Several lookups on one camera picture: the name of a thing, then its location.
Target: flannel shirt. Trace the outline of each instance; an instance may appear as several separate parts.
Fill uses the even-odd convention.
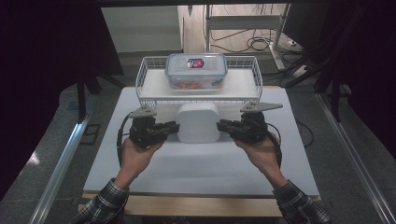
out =
[[[291,181],[281,189],[273,191],[283,217],[289,223],[330,223],[328,212],[308,198]],[[72,224],[109,223],[121,215],[129,192],[114,185],[111,179],[100,193],[90,200]]]
[[[129,191],[114,185],[112,178],[99,194],[85,204],[72,224],[109,223],[122,215],[128,201]]]
[[[329,213],[291,181],[273,191],[279,210],[289,223],[331,223]]]

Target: metal wire rack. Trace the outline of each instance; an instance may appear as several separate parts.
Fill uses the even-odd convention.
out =
[[[136,78],[136,94],[141,105],[211,102],[217,105],[258,101],[262,96],[262,73],[254,56],[227,56],[228,75],[220,91],[172,91],[164,70],[167,57],[145,57]]]

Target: white container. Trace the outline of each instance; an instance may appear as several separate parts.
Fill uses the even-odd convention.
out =
[[[186,144],[217,142],[220,138],[217,122],[219,110],[215,104],[184,104],[177,112],[178,140]]]
[[[165,74],[175,91],[217,91],[227,75],[223,54],[171,54]]]

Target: white wall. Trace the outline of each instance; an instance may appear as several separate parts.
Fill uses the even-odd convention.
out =
[[[104,7],[117,52],[181,50],[177,7]]]

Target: human hand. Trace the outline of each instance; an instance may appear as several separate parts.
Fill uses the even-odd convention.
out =
[[[238,147],[245,150],[247,157],[267,177],[274,189],[287,184],[287,179],[277,164],[276,147],[268,137],[253,145],[235,139],[234,141]]]
[[[163,143],[141,148],[130,138],[126,138],[122,143],[121,168],[114,184],[121,189],[128,189],[132,181],[149,166],[154,152],[160,149]]]

